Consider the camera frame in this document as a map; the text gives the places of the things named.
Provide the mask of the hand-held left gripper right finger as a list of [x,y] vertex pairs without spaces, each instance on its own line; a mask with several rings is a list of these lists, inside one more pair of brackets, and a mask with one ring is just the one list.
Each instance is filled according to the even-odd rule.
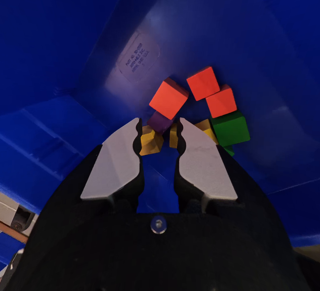
[[177,137],[174,191],[180,213],[186,212],[191,201],[202,213],[212,201],[236,203],[238,195],[212,138],[185,118],[177,122]]

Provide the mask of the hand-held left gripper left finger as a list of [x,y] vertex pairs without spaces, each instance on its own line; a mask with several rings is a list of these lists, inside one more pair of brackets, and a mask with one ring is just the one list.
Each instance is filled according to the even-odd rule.
[[126,200],[133,212],[145,187],[142,149],[142,119],[134,118],[103,143],[81,193],[84,201]]

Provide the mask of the yellow wooden cube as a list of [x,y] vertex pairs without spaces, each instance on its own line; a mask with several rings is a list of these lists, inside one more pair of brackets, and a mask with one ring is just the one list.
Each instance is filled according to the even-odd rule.
[[198,129],[202,130],[204,133],[206,133],[207,136],[209,136],[216,145],[219,145],[218,139],[215,136],[212,127],[211,127],[211,123],[209,119],[205,119],[199,123],[194,124]]
[[177,124],[173,123],[170,128],[170,139],[169,139],[170,148],[176,149],[178,146],[178,136],[177,136]]
[[152,129],[149,125],[142,127],[141,144],[142,149],[140,151],[141,156],[160,153],[164,142],[163,136]]

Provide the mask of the purple wooden cube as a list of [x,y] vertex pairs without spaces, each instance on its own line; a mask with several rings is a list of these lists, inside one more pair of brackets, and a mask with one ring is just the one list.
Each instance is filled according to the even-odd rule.
[[173,124],[174,118],[168,119],[158,111],[148,119],[147,125],[149,125],[154,131],[163,135],[167,129]]

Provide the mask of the blue plastic bin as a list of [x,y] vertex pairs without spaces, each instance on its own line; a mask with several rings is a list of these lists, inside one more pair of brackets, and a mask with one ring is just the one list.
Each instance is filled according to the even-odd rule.
[[164,79],[207,66],[247,121],[234,159],[291,244],[319,244],[319,0],[1,0],[1,191],[40,212]]

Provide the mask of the red wooden cube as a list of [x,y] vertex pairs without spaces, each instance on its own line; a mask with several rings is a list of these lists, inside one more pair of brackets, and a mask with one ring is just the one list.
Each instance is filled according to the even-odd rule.
[[237,110],[233,91],[227,84],[222,85],[217,93],[206,97],[206,103],[212,118],[217,118]]
[[207,66],[186,79],[196,101],[205,99],[220,91],[213,68]]
[[172,120],[189,97],[189,92],[167,77],[156,91],[149,105]]

